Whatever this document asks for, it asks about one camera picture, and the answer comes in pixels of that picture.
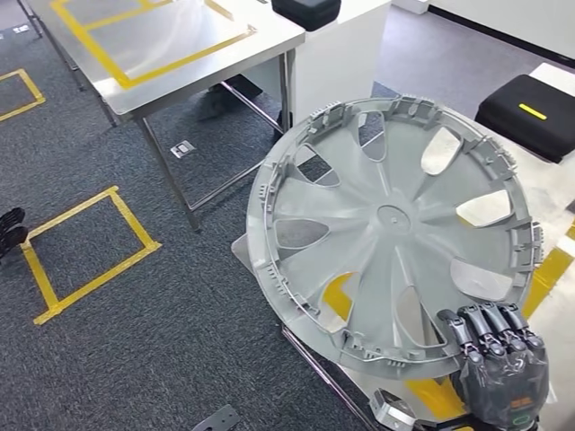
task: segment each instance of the yellow tape square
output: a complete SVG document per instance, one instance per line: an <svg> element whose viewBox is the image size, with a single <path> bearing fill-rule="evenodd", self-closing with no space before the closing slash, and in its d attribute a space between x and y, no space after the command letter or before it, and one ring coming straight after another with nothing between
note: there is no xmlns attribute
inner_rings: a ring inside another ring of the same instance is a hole
<svg viewBox="0 0 575 431"><path fill-rule="evenodd" d="M85 24L79 23L73 14L66 9L66 4L69 3L70 1L70 0L53 0L51 3L50 3L50 6L60 20L62 20L62 22L66 24L74 36L82 42L90 54L92 55L92 57L99 61L104 69L106 69L110 76L116 79L123 89L128 89L138 84L142 84L159 75L163 75L178 67L184 66L187 63L196 61L208 56L209 54L212 54L220 49L224 49L230 45L233 45L236 42L246 39L255 33L255 28L246 24L246 30L244 32L238 34L235 37L221 41L219 43L216 43L214 46L205 48L190 56L180 58L165 66L158 67L155 70L151 70L142 75L131 78L126 75L104 48L97 43L94 37L90 34L90 32L107 25L110 25L115 22L127 20L128 18L137 16L141 13L148 13L153 9L162 7L166 4L172 4L173 3L173 0L138 0L138 3L139 4L139 7L136 9L119 13L117 15L113 15L96 22L89 22ZM234 21L233 14L216 3L215 0L204 0L204 4L210 10L218 13L219 15L223 16L229 21Z"/></svg>
<svg viewBox="0 0 575 431"><path fill-rule="evenodd" d="M23 256L26 259L26 261L28 261L29 268L32 270L32 274L34 276L34 279L40 288L40 292L42 294L44 301L48 307L48 311L40 314L39 316L34 319L35 324L42 325L46 321L57 316L57 314L63 312L70 305L85 297L85 295L94 292L97 288L107 283L112 278L122 274L123 271L125 271L128 268L131 268L136 263L145 258L146 256L148 256L149 254L162 247L160 243L152 240L150 235L148 235L148 233L147 233L142 227L142 225L140 224L140 222L138 221L138 219L135 218L135 216L131 211L130 211L130 209L122 198L119 197L119 195L118 195L117 191L117 186L110 187L110 189L104 190L102 193L88 199L77 207L73 207L62 215L59 215L54 219L50 220L48 223L37 227L36 229L30 232L28 236L28 239L20 246L23 252ZM39 259L36 255L36 252L34 251L34 249L32 247L30 240L37 237L41 233L46 232L52 227L68 220L69 218L80 213L86 208L91 207L105 198L112 199L112 202L113 202L118 211L122 216L123 216L124 219L125 219L125 221L130 228L131 228L132 231L134 231L135 236L137 236L138 239L142 243L144 248L136 254L120 262L110 270L101 274L100 276L96 277L85 286L80 287L79 289L77 289L70 295L66 296L63 299L58 299L57 296L56 296L56 293L54 292L52 285L48 280L48 277L46 275L46 272L44 270L42 263L40 263Z"/></svg>
<svg viewBox="0 0 575 431"><path fill-rule="evenodd" d="M38 106L46 101L44 98L44 96L42 96L42 94L39 90L38 90L38 87L36 87L36 84L34 84L31 79L29 79L29 76L28 76L28 74L26 74L26 71L23 69L17 69L14 72L10 72L9 74L0 76L0 81L11 78L12 76L20 76L20 79L22 79L23 83L26 84L26 87L28 87L29 92L31 92L32 95L34 96L34 99L36 100L32 103L24 105L21 108L18 108L17 110L11 110L11 112L0 115L0 122L4 121L5 119L11 119L12 117L15 117L16 115L26 112L26 110L31 110L32 108L34 108L35 106Z"/></svg>

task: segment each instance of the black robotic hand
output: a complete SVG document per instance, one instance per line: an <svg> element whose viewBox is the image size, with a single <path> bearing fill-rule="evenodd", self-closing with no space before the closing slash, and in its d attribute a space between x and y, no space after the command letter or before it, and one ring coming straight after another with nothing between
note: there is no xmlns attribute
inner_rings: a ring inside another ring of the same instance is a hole
<svg viewBox="0 0 575 431"><path fill-rule="evenodd" d="M516 304L482 303L437 316L461 346L462 369L451 378L471 413L505 430L536 429L549 391L549 363L543 340Z"/></svg>

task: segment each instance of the black box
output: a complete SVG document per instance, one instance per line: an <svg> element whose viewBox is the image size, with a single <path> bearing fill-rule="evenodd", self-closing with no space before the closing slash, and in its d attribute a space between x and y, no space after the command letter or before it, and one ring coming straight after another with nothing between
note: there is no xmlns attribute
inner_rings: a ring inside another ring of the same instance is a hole
<svg viewBox="0 0 575 431"><path fill-rule="evenodd" d="M481 102L475 121L555 163L575 150L575 97L528 75Z"/></svg>
<svg viewBox="0 0 575 431"><path fill-rule="evenodd" d="M272 0L271 5L276 13L306 31L316 31L337 18L341 0Z"/></svg>

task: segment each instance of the yellow tape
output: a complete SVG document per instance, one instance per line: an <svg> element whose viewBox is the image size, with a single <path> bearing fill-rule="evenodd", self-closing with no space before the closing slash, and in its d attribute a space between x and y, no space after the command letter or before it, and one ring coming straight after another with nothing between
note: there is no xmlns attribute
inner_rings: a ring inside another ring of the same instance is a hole
<svg viewBox="0 0 575 431"><path fill-rule="evenodd" d="M423 401L437 419L456 418L465 413L463 403L446 378L439 384L434 380L410 380L406 386Z"/></svg>
<svg viewBox="0 0 575 431"><path fill-rule="evenodd" d="M24 105L21 108L18 108L17 110L11 110L11 112L0 115L0 122L4 121L5 119L11 119L12 117L15 117L16 115L26 112L26 110L31 110L32 108L42 104L46 101L46 99L44 98L44 96L40 92L40 90L39 90L36 84L34 84L31 79L29 79L29 76L28 76L28 74L23 69L17 69L14 72L10 72L9 74L0 76L0 81L2 81L3 79L8 79L11 76L16 76L16 75L20 76L23 81L23 83L26 84L26 87L28 87L29 92L31 92L32 95L34 96L34 99L36 100L32 103Z"/></svg>
<svg viewBox="0 0 575 431"><path fill-rule="evenodd" d="M575 240L575 220L573 220L573 224L571 224L571 228L567 232L567 236L571 238L572 240Z"/></svg>
<svg viewBox="0 0 575 431"><path fill-rule="evenodd" d="M126 13L120 13L120 14L109 17L104 20L100 20L98 22L91 22L90 24L86 24L86 25L82 25L81 23L78 22L73 15L70 13L65 7L65 4L68 3L69 1L70 0L54 0L50 5L54 12L56 12L56 14L57 14L60 17L60 20L62 20L70 31L72 31L72 33L74 34L74 36L76 36L78 40L82 42L90 54L91 54L96 60L99 61L102 66L104 66L104 69L106 69L110 76L116 79L123 89L128 89L136 85L142 84L142 83L149 81L150 79L156 78L157 76L163 75L167 72L170 72L170 71L177 69L178 67L186 65L187 63L191 63L193 61L203 58L209 54L212 54L215 51L224 49L230 45L233 45L236 42L246 39L255 32L255 28L251 25L248 25L246 31L244 31L243 33L240 33L237 36L235 36L233 38L231 38L229 40L224 40L223 42L214 45L212 47L206 48L204 50L199 51L190 56L181 58L179 60L176 60L168 65L159 67L157 69L147 72L144 75L130 78L127 76L125 73L124 73L113 59L109 56L108 53L106 52L104 48L100 47L97 42L94 40L94 38L90 36L89 31L94 30L95 28L100 28L104 25L108 25L112 22L119 22L122 20L125 20L127 18L135 16L139 13L146 13L153 9L156 9L156 7L162 6L168 3L172 3L172 0L162 0L161 2L159 2L159 3L153 3L153 2L150 3L149 0L140 0L141 5L142 6L140 9L135 9L134 11L128 11ZM230 20L232 20L232 21L233 20L233 14L215 2L214 0L205 0L205 3L206 6L215 12L221 14Z"/></svg>
<svg viewBox="0 0 575 431"><path fill-rule="evenodd" d="M119 274L121 274L128 268L133 267L134 265L139 262L140 260L142 260L145 258L146 256L148 256L150 253L152 253L153 251L159 249L159 247L161 247L161 244L155 242L154 248L146 248L141 251L138 251L134 256L129 257L119 265L113 267L113 269L110 269L110 271L107 271L106 273L100 275L100 277L90 281L85 286L80 287L76 292L68 295L63 298L62 301L60 301L54 305L53 307L48 308L47 312L40 314L39 316L34 319L34 323L36 325L42 325L45 323L46 321L51 319L52 317L57 316L60 314L60 312L63 312L63 310L70 307L70 305L73 303L76 303L80 299L84 298L85 295L94 292L97 288L109 282L113 277L118 276Z"/></svg>
<svg viewBox="0 0 575 431"><path fill-rule="evenodd" d="M21 245L24 257L28 261L28 264L32 270L32 274L34 276L34 279L40 288L40 292L44 297L44 301L45 301L46 305L48 305L48 307L48 310L47 312L44 312L36 317L36 319L34 319L35 324L36 325L44 324L46 321L48 321L49 319L51 319L52 317L57 316L57 314L63 312L63 310L70 307L70 305L85 297L85 295L88 295L91 292L94 292L97 288L101 285L104 285L105 283L107 283L108 281L111 280L113 277L118 276L128 268L135 265L140 260L142 260L145 258L146 256L148 256L150 253L152 253L153 251L158 250L159 248L162 247L160 243L152 240L150 237L150 235L148 235L148 233L146 232L137 218L135 218L134 213L132 213L122 198L120 198L117 194L117 191L118 191L117 186L110 187L109 189L103 191L102 193L98 193L97 195L94 196L93 198L88 199L85 202L82 202L80 205L73 207L62 215L59 215L56 218L50 220L48 223L42 224L42 226L39 226L32 231L31 233L29 233L28 240L25 242L24 244ZM95 203L100 202L100 200L103 200L107 197L110 197L112 199L114 205L116 205L116 207L118 208L118 211L119 211L120 214L122 214L124 217L124 219L125 219L125 221L129 225L129 227L131 228L134 231L134 233L135 233L135 235L138 236L138 238L144 245L144 249L138 251L138 253L131 257L125 259L125 261L122 263L116 265L113 269L110 269L104 274L101 274L99 277L97 277L92 281L90 281L85 286L80 287L76 292L68 295L61 301L59 301L57 297L56 296L56 294L54 293L54 288L48 280L48 277L46 275L45 271L44 270L42 265L40 263L36 253L32 247L32 244L29 242L29 240L31 240L32 238L36 237L39 235L40 233L44 233L50 228L60 224L72 216L75 216L86 208L91 207L94 205Z"/></svg>
<svg viewBox="0 0 575 431"><path fill-rule="evenodd" d="M173 1L172 0L162 0L161 2L158 2L158 3L149 3L146 1L141 1L140 3L141 7L138 9L132 9L131 11L119 13L118 15L113 15L108 18L100 20L100 21L94 21L94 22L90 22L88 24L81 24L81 25L82 25L82 27L86 31L91 31L91 30L98 29L100 27L104 27L106 25L113 24L114 22L124 21L128 18L131 18L133 16L137 16L142 13L149 12L149 11L156 9L156 7L160 7L160 6L163 6L165 4L168 4L168 3L173 3Z"/></svg>
<svg viewBox="0 0 575 431"><path fill-rule="evenodd" d="M533 108L531 108L530 106L527 106L524 103L520 103L519 107L526 112L529 112L530 114L533 116L537 117L538 119L543 119L543 120L547 119L546 115L542 114L541 112L539 112L538 110L534 110Z"/></svg>
<svg viewBox="0 0 575 431"><path fill-rule="evenodd" d="M345 295L342 288L352 275L354 272L347 272L341 276L338 276L330 281L323 292L323 302L332 307L337 315L340 316L344 321L347 321L349 317L349 312L351 310L353 302L349 296Z"/></svg>
<svg viewBox="0 0 575 431"><path fill-rule="evenodd" d="M48 309L55 307L57 304L57 297L52 288L50 280L48 280L48 276L46 275L46 272L44 271L44 268L36 255L36 252L32 248L29 239L22 244L20 247L22 247L23 256L28 261L29 268L32 269L32 275L33 275L36 280L36 283L38 283L38 287L40 288L40 292L44 297L44 301L45 301L46 305L48 306Z"/></svg>
<svg viewBox="0 0 575 431"><path fill-rule="evenodd" d="M155 242L150 238L150 235L148 235L146 230L144 230L140 222L138 221L137 218L135 218L135 215L132 213L122 198L118 196L116 192L112 192L110 194L110 196L112 198L112 202L113 202L116 207L118 208L118 211L122 214L126 222L129 225L129 227L131 228L134 233L135 233L135 236L138 237L142 244L144 244L144 247L146 247L147 249L157 249L157 242Z"/></svg>
<svg viewBox="0 0 575 431"><path fill-rule="evenodd" d="M28 239L31 240L36 236L39 235L40 233L44 233L48 231L48 229L51 229L52 227L57 226L58 224L60 224L61 222L63 222L65 220L68 220L69 218L72 216L75 216L81 211L83 211L88 207L91 207L92 205L100 202L100 200L104 198L107 198L110 194L118 191L117 186L110 187L110 189L104 190L102 193L98 193L93 198L90 198L85 202L83 202L77 207L73 207L70 210L68 210L62 215L59 215L56 218L54 218L52 220L50 220L48 223L42 224L42 226L39 226L36 229L34 229L33 231L30 232L28 235Z"/></svg>
<svg viewBox="0 0 575 431"><path fill-rule="evenodd" d="M558 248L552 250L533 274L531 290L523 305L522 313L529 319L546 296L553 289L573 262L573 256Z"/></svg>

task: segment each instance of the table top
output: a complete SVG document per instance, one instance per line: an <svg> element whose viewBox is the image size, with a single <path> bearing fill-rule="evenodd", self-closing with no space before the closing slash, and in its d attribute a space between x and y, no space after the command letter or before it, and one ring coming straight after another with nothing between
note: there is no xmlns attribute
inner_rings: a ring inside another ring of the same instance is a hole
<svg viewBox="0 0 575 431"><path fill-rule="evenodd" d="M143 117L304 42L257 0L29 0L121 119Z"/></svg>

